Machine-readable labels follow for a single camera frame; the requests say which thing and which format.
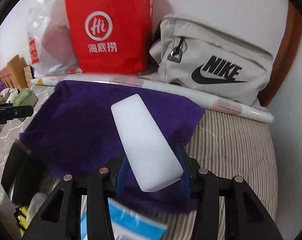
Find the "blue tissue pack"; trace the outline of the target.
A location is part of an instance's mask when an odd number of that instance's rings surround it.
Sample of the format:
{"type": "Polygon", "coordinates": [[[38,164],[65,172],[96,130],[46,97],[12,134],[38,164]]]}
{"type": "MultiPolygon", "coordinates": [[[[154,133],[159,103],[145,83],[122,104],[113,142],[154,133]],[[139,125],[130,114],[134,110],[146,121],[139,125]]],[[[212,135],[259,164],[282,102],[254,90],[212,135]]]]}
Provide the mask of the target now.
{"type": "Polygon", "coordinates": [[[168,226],[108,199],[115,239],[161,239],[168,226]]]}

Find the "wooden headboard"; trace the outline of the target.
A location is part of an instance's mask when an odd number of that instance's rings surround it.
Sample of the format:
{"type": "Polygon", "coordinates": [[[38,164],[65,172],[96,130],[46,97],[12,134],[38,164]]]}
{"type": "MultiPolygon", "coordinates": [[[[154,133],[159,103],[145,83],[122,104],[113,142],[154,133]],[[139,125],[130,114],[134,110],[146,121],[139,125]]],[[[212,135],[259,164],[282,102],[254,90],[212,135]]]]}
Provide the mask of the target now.
{"type": "Polygon", "coordinates": [[[19,55],[14,56],[7,65],[0,70],[0,81],[5,88],[15,88],[22,90],[27,88],[27,82],[24,75],[24,67],[26,62],[19,55]]]}

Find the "yellow Adidas pouch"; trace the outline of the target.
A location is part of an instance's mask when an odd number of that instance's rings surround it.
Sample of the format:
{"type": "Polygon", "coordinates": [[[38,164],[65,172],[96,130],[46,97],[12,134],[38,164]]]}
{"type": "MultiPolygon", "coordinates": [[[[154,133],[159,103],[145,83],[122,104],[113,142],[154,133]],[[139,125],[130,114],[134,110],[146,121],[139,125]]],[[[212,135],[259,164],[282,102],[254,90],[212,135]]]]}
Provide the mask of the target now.
{"type": "Polygon", "coordinates": [[[14,217],[16,219],[16,223],[18,228],[20,229],[20,233],[22,237],[29,225],[29,223],[27,222],[27,213],[28,213],[27,206],[18,206],[14,212],[14,217]]]}

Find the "brown wooden door frame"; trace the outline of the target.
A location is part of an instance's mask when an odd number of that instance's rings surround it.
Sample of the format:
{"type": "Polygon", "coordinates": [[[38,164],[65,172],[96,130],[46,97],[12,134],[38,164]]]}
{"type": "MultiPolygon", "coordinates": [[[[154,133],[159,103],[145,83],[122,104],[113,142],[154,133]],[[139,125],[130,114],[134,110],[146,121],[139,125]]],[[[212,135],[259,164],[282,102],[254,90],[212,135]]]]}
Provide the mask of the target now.
{"type": "Polygon", "coordinates": [[[286,79],[297,55],[302,36],[302,16],[292,3],[288,4],[287,21],[279,50],[276,54],[271,79],[258,99],[263,107],[270,104],[286,79]]]}

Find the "clear plastic bag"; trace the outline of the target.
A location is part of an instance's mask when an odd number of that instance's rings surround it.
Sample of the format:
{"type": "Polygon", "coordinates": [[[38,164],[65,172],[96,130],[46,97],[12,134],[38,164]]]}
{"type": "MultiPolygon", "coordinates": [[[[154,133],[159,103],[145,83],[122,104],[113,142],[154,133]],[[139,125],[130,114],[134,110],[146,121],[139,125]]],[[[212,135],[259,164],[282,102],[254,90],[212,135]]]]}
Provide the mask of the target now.
{"type": "Polygon", "coordinates": [[[27,226],[30,225],[31,221],[35,217],[36,213],[39,211],[40,207],[46,200],[47,196],[44,193],[36,193],[31,199],[30,205],[27,211],[26,223],[27,226]]]}

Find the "purple towel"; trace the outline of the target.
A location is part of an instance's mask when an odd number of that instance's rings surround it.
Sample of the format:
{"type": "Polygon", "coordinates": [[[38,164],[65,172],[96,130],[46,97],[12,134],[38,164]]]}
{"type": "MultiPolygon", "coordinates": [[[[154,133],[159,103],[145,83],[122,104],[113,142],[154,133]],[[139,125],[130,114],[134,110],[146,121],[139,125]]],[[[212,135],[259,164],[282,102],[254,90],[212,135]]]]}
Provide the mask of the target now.
{"type": "Polygon", "coordinates": [[[49,172],[87,176],[122,151],[112,104],[139,94],[172,148],[187,145],[205,111],[179,95],[106,83],[62,81],[20,134],[49,172]]]}

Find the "dark green tea tin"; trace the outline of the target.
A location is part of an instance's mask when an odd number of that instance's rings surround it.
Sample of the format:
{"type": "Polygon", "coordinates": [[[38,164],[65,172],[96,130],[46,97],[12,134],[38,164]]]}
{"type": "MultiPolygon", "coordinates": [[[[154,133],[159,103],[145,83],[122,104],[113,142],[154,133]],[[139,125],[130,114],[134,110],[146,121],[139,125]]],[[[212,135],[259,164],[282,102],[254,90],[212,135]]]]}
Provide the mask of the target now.
{"type": "Polygon", "coordinates": [[[38,152],[31,151],[21,141],[14,141],[2,173],[1,185],[9,200],[19,206],[28,206],[38,192],[53,188],[56,177],[38,152]]]}

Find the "brown patterned book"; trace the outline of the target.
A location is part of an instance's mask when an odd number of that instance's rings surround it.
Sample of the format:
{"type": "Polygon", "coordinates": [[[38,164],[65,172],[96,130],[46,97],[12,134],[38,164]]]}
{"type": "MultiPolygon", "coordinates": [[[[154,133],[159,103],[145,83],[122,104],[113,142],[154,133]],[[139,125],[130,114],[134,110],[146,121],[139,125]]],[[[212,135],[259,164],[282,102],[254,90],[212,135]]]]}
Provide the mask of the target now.
{"type": "Polygon", "coordinates": [[[27,65],[23,68],[24,78],[26,80],[26,84],[28,88],[31,88],[33,84],[31,80],[34,79],[34,69],[32,66],[27,65]]]}

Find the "white foam sponge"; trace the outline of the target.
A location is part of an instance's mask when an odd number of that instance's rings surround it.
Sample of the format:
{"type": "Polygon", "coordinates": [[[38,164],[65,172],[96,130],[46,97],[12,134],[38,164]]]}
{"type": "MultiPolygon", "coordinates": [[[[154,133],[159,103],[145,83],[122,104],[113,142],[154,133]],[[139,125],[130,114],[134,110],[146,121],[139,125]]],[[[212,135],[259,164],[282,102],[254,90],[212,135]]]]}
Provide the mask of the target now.
{"type": "Polygon", "coordinates": [[[139,94],[114,103],[111,112],[143,192],[156,192],[180,180],[182,166],[139,94]]]}

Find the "white Miniso plastic bag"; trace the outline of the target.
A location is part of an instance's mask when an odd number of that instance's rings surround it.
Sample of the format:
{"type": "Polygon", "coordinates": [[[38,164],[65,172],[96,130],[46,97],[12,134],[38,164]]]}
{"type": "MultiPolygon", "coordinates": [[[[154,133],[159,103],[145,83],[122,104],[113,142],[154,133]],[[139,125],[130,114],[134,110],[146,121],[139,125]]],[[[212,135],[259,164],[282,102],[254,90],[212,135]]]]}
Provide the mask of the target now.
{"type": "Polygon", "coordinates": [[[37,0],[27,18],[35,77],[81,73],[69,31],[65,0],[37,0]]]}

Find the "grey Nike bag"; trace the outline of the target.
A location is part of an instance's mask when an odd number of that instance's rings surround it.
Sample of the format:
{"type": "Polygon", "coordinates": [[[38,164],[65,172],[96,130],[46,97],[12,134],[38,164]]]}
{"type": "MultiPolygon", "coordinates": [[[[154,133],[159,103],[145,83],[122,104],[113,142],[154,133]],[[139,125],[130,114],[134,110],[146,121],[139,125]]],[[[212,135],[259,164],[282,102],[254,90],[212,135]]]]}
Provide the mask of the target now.
{"type": "Polygon", "coordinates": [[[184,15],[166,15],[158,25],[150,55],[162,82],[179,84],[258,106],[268,85],[273,56],[239,37],[184,15]]]}

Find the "green pocket tissue pack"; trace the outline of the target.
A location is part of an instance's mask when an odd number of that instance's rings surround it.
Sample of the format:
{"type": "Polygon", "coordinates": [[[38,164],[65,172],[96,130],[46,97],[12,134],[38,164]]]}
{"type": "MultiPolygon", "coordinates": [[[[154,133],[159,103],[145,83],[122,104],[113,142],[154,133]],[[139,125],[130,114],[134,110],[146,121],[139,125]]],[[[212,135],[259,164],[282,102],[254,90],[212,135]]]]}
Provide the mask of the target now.
{"type": "Polygon", "coordinates": [[[38,97],[29,88],[23,88],[13,100],[13,106],[32,106],[38,102],[38,97]]]}

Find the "rolled patterned poster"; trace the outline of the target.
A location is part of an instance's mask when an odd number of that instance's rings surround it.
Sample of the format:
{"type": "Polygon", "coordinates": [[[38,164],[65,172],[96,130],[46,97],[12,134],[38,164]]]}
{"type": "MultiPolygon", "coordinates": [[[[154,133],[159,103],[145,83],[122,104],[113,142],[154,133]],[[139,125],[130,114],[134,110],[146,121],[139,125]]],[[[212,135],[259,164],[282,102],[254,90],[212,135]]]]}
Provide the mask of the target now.
{"type": "Polygon", "coordinates": [[[171,85],[160,81],[152,81],[138,76],[126,76],[118,74],[68,74],[39,77],[32,79],[31,83],[41,86],[56,86],[61,81],[107,83],[156,90],[169,94],[184,96],[205,109],[241,116],[243,118],[264,122],[266,124],[274,121],[274,116],[265,107],[247,106],[239,102],[222,98],[220,96],[211,95],[178,85],[171,85]]]}

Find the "red Haidilao paper bag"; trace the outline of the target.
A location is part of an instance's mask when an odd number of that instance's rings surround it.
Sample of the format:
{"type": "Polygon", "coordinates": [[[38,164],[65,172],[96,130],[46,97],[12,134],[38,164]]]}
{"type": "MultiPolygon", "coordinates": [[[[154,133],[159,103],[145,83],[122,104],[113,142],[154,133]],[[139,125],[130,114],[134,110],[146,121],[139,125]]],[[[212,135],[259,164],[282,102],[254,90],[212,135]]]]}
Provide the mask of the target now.
{"type": "Polygon", "coordinates": [[[83,73],[139,74],[148,65],[154,0],[66,0],[83,73]]]}

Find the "white spotted plush toy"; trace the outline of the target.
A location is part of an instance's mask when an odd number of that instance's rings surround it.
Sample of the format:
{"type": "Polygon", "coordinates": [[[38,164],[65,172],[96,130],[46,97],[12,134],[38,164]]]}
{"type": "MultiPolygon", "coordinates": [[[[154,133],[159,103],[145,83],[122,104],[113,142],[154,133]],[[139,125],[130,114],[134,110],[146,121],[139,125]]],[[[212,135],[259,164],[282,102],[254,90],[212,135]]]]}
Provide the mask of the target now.
{"type": "Polygon", "coordinates": [[[5,88],[0,94],[0,103],[13,103],[19,94],[19,90],[15,88],[5,88]]]}

